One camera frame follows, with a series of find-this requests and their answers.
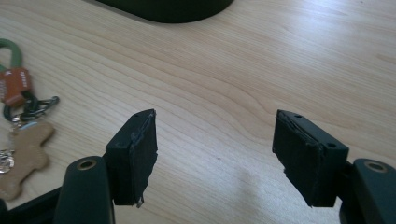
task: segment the green cord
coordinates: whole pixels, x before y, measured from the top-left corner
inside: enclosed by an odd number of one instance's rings
[[[10,40],[0,38],[0,48],[11,50],[11,68],[22,66],[22,52],[18,45]],[[0,64],[0,72],[5,70],[7,70],[7,68]]]

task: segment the black round object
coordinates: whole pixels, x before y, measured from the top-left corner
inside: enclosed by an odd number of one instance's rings
[[[181,23],[211,17],[233,0],[97,0],[149,21]]]

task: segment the wooden table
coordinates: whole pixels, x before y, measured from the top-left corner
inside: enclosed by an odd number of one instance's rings
[[[348,145],[349,161],[396,166],[391,0],[235,0],[186,24],[89,0],[0,0],[0,36],[21,47],[37,97],[61,97],[46,116],[50,165],[10,208],[61,186],[69,163],[102,156],[150,108],[158,161],[146,202],[116,207],[118,223],[338,223],[339,201],[309,208],[283,174],[271,149],[278,109]],[[0,127],[4,147],[9,123]]]

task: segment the brown leather tag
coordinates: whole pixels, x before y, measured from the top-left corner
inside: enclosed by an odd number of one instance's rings
[[[0,175],[0,198],[9,201],[21,193],[21,182],[33,170],[44,168],[49,157],[40,147],[54,132],[51,124],[40,121],[22,127],[14,135],[14,161],[11,170]]]
[[[0,73],[0,99],[10,107],[16,107],[24,103],[21,95],[23,91],[32,89],[32,81],[29,72],[22,68],[11,68]]]

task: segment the wooden bone charm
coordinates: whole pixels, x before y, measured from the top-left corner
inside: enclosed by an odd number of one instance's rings
[[[21,193],[23,179],[48,164],[49,157],[40,146],[53,133],[52,125],[45,121],[28,123],[16,131],[13,135],[15,166],[0,175],[0,198],[6,201],[16,198]]]

